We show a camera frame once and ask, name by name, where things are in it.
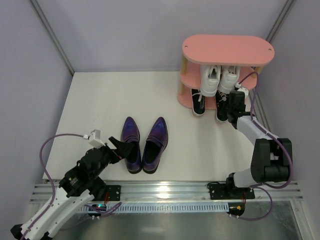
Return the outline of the white sneaker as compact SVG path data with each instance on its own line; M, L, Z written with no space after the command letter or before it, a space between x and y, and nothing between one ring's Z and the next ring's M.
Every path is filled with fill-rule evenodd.
M220 65L200 66L200 92L205 97L214 97L221 79Z
M218 89L220 92L224 94L229 94L235 87L235 84L239 80L241 72L240 66L223 66L222 67L222 75L220 78L220 82L218 85Z

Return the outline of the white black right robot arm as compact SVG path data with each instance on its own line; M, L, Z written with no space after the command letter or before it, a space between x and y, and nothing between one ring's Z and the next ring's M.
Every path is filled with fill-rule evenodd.
M250 168L231 173L226 179L229 194L241 197L251 189L266 185L273 189L285 188L292 181L292 142L279 138L264 128L246 111L245 93L233 90L229 96L228 122L253 144Z

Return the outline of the black canvas sneaker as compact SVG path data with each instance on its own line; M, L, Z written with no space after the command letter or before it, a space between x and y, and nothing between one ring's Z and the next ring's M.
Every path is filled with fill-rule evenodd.
M192 112L195 116L200 117L205 113L205 97L197 89L191 89Z
M216 119L219 122L226 122L228 120L227 112L229 107L229 94L217 91L215 94L216 101Z

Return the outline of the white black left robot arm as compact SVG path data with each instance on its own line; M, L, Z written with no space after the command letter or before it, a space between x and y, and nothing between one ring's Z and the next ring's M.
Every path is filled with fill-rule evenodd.
M115 146L111 149L100 140L92 143L75 167L67 171L59 185L53 189L51 198L26 223L11 228L17 240L49 240L65 222L82 206L92 200L104 200L108 186L99 177L110 164L125 159L134 144L109 138Z

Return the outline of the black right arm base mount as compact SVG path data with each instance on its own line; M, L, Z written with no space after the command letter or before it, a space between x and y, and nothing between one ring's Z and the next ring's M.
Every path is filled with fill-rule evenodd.
M211 200L253 200L254 191L249 187L235 187L232 184L217 181L207 184Z

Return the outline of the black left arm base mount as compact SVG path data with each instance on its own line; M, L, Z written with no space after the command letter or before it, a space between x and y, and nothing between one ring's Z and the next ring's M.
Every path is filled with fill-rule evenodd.
M99 201L120 201L121 199L121 186L120 185L106 185L102 188L98 197Z

